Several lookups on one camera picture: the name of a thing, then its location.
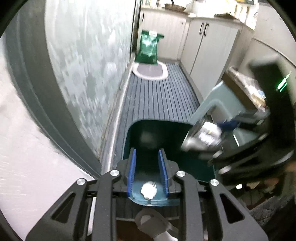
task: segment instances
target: white wall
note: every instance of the white wall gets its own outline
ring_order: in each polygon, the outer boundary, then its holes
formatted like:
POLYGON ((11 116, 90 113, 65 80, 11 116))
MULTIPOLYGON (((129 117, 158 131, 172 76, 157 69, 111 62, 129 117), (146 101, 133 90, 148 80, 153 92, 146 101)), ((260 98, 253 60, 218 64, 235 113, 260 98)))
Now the white wall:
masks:
MULTIPOLYGON (((254 37, 269 44, 274 49, 283 53, 294 64, 296 63, 296 42, 288 30, 288 27, 274 8, 260 5, 254 37)), ((287 86, 290 89, 291 101, 292 103, 295 103, 296 68, 272 48, 252 39, 244 60, 240 65, 239 72, 251 77, 252 73, 248 68, 248 63, 253 59, 270 55, 277 55, 279 57, 282 71, 285 76, 292 71, 288 78, 287 86)))

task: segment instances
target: blue gripper pad on blurred arm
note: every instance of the blue gripper pad on blurred arm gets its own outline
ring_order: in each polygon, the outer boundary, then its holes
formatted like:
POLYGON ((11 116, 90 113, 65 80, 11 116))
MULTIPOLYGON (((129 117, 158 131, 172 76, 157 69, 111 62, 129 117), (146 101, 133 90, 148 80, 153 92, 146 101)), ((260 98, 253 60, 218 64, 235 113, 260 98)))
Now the blue gripper pad on blurred arm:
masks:
POLYGON ((133 150, 133 155, 131 158, 131 165, 128 173, 128 197, 131 196, 131 192, 133 190, 133 180, 135 178, 135 168, 136 168, 136 149, 133 150))
POLYGON ((165 163, 163 160, 161 150, 158 151, 158 165, 160 171, 161 184, 163 186, 163 192, 166 194, 166 196, 168 196, 168 175, 166 172, 165 163))

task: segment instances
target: green bag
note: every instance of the green bag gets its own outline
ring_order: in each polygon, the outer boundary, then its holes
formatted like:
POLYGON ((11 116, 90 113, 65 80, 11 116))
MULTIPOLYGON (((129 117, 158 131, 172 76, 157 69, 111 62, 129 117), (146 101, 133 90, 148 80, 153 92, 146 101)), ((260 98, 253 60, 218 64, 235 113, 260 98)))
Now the green bag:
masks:
POLYGON ((157 64, 157 43, 164 35, 153 31, 142 30, 140 50, 135 62, 144 64, 157 64))

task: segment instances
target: white cabinet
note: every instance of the white cabinet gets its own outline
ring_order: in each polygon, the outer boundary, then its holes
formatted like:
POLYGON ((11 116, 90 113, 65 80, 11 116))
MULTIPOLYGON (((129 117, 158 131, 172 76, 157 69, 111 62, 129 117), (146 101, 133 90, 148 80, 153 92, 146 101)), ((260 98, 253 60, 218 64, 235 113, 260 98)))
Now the white cabinet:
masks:
POLYGON ((158 57, 177 60, 186 18, 165 11, 142 10, 139 22, 139 37, 142 30, 156 31, 165 37, 158 42, 158 57))
POLYGON ((181 55, 181 63, 189 74, 191 73, 203 37, 204 27, 205 22, 203 20, 192 21, 189 26, 186 43, 181 55))
POLYGON ((205 27, 205 34, 190 74, 203 99, 225 71, 225 64, 239 34, 237 28, 219 23, 206 23, 205 27))

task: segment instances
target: black handle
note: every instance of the black handle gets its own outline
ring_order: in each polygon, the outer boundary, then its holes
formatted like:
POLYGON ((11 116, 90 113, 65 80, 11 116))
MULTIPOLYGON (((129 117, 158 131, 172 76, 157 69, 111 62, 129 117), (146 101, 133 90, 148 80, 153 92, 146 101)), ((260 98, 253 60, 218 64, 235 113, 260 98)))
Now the black handle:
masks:
POLYGON ((206 23, 206 24, 205 24, 205 29, 204 29, 204 36, 206 36, 206 34, 205 34, 205 31, 206 31, 206 29, 207 29, 208 25, 209 25, 208 23, 206 23))
POLYGON ((200 26, 200 35, 202 34, 202 26, 204 26, 205 23, 202 23, 200 26))

